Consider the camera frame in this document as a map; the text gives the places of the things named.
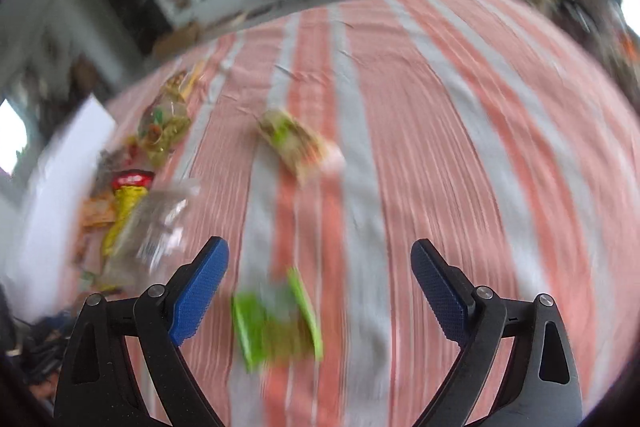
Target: bedsheet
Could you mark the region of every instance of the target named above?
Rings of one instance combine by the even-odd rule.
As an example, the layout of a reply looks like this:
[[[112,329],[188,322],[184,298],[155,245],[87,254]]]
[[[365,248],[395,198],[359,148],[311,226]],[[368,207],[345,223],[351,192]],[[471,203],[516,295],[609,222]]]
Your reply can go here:
[[[412,425],[458,352],[410,269],[423,237],[475,285],[554,296],[585,408],[602,396],[636,340],[640,128],[560,30],[516,0],[318,7],[165,64],[110,104],[114,140],[168,74],[203,57],[190,135],[159,176],[202,182],[184,261],[211,235],[230,246],[182,347],[226,425]],[[268,107],[336,140],[341,175],[297,186],[255,132]],[[248,374],[230,296],[289,266],[316,307],[324,359]],[[499,380],[492,372],[474,418]]]

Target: striped tablecloth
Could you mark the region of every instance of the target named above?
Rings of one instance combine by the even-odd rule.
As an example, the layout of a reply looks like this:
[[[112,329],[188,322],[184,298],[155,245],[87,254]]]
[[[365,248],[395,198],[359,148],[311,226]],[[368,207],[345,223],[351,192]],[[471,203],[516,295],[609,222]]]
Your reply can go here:
[[[410,269],[422,237],[502,297],[553,295],[586,408],[599,399],[638,325],[640,129],[575,43],[514,0],[315,8],[166,64],[111,103],[114,139],[169,73],[202,57],[191,133],[160,177],[202,182],[185,261],[211,235],[230,246],[223,283],[182,348],[225,424],[412,425],[458,352]],[[340,177],[298,187],[255,132],[267,107],[336,140]],[[324,360],[247,374],[230,296],[292,265],[320,317]]]

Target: red package top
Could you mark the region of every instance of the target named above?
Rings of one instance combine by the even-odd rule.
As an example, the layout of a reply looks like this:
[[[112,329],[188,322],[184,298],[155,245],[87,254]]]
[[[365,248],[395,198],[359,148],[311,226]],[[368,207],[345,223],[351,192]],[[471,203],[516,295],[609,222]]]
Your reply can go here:
[[[154,181],[155,174],[149,171],[131,169],[118,172],[111,182],[111,188],[118,190],[121,187],[145,187],[149,188]]]

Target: clear plastic bag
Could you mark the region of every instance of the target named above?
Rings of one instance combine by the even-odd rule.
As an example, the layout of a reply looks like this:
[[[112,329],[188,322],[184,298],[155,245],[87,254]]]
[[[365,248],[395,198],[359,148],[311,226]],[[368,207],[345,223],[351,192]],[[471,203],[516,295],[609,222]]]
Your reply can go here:
[[[167,258],[180,250],[185,216],[199,190],[196,180],[150,190],[118,235],[99,287],[137,295],[152,284],[166,283],[174,268]]]

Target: blue gripper pad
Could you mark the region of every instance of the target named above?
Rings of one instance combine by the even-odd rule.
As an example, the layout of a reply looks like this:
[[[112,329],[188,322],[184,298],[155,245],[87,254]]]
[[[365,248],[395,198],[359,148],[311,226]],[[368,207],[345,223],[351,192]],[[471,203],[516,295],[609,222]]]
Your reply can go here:
[[[209,303],[226,272],[228,262],[228,244],[219,237],[209,239],[194,259],[192,265],[196,266],[193,273],[173,305],[173,321],[169,336],[175,346],[182,345],[198,331]]]
[[[464,347],[469,338],[469,309],[448,277],[451,267],[430,241],[421,239],[411,249],[411,268],[445,336]]]

